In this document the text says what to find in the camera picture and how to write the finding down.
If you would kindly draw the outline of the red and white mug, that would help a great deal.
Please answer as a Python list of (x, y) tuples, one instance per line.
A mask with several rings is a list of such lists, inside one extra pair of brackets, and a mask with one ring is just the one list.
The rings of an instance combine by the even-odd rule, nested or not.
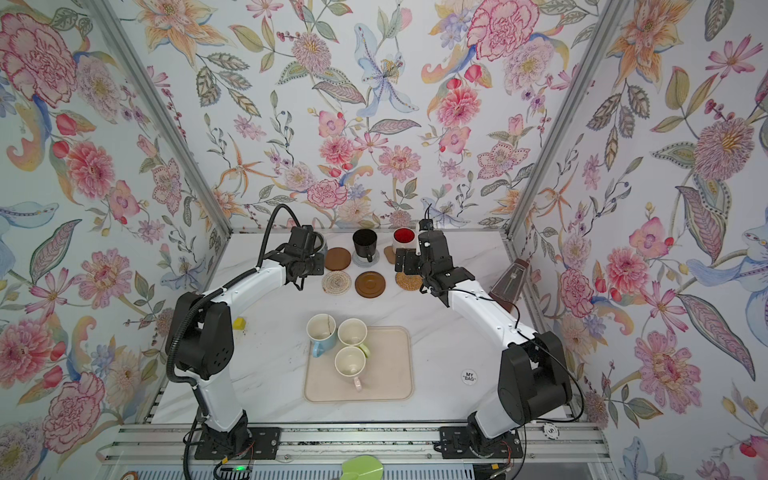
[(398, 228), (393, 233), (392, 250), (397, 254), (400, 250), (416, 250), (418, 247), (417, 234), (410, 228)]

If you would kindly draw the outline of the ridged brown wooden coaster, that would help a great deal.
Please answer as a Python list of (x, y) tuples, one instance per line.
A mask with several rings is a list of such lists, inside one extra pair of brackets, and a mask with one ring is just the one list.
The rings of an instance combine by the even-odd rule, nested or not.
[(363, 298), (379, 297), (386, 290), (386, 280), (375, 271), (366, 271), (357, 276), (354, 283), (355, 291)]

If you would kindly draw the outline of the cream mug pink handle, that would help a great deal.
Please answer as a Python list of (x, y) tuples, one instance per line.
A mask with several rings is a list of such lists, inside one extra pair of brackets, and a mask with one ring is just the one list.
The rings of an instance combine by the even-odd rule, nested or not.
[(340, 349), (334, 358), (336, 372), (351, 382), (357, 392), (363, 390), (361, 374), (367, 365), (367, 357), (357, 346), (347, 346)]

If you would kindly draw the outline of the grey-blue woven round coaster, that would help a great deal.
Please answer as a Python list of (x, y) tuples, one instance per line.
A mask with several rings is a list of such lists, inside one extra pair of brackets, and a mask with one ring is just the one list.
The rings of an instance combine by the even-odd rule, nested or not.
[(372, 260), (369, 261), (367, 257), (365, 256), (359, 256), (357, 253), (352, 254), (352, 262), (363, 269), (370, 269), (373, 268), (380, 260), (380, 253), (378, 251), (375, 252), (375, 254), (372, 257)]

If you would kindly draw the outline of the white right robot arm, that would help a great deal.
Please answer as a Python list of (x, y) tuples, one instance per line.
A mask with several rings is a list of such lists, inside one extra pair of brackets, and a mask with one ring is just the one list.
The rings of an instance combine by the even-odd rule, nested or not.
[(495, 392), (467, 418), (474, 453), (489, 456), (508, 434), (571, 402), (572, 380), (559, 338), (536, 332), (505, 310), (473, 274), (453, 264), (444, 241), (425, 240), (417, 250), (398, 249), (394, 269), (418, 276), (422, 293), (472, 322), (500, 351)]

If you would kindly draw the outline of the round wooden coaster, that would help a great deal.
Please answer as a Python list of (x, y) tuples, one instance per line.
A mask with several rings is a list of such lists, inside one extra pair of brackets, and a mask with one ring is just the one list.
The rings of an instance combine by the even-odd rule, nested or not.
[(329, 271), (343, 271), (352, 262), (352, 254), (343, 247), (330, 248), (325, 254), (325, 268)]

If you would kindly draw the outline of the flower-shaped cork coaster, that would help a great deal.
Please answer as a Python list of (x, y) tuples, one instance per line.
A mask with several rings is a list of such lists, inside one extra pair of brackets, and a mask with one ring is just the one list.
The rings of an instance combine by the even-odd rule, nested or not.
[(396, 252), (392, 246), (384, 248), (384, 255), (390, 264), (394, 265), (396, 263)]

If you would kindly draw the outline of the multicolour stitched round coaster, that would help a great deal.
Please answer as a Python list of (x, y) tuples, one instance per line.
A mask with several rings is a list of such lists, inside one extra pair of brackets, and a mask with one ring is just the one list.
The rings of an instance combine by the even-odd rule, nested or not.
[(351, 286), (352, 279), (345, 271), (330, 271), (322, 279), (322, 289), (329, 295), (343, 295)]

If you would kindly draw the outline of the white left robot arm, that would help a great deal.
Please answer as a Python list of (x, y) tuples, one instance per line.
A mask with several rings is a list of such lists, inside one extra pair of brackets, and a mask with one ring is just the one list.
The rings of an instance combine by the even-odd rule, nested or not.
[(262, 263), (203, 294), (187, 293), (176, 303), (166, 341), (166, 376), (187, 385), (199, 410), (202, 437), (227, 456), (254, 444), (246, 411), (236, 399), (229, 372), (234, 357), (233, 322), (273, 291), (292, 284), (301, 291), (308, 276), (324, 273), (325, 248), (282, 244)]

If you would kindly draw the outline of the black mug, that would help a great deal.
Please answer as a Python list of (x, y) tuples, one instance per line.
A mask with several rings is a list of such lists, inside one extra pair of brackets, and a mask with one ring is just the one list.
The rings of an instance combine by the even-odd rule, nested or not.
[(378, 236), (372, 229), (358, 229), (352, 236), (355, 253), (365, 256), (369, 261), (377, 250)]

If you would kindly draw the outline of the round woven rattan coaster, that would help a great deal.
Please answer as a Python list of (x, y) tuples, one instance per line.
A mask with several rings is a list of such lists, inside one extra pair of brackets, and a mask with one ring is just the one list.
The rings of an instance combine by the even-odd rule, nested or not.
[(398, 272), (395, 275), (396, 284), (406, 291), (418, 291), (422, 287), (422, 279), (418, 275), (407, 275)]

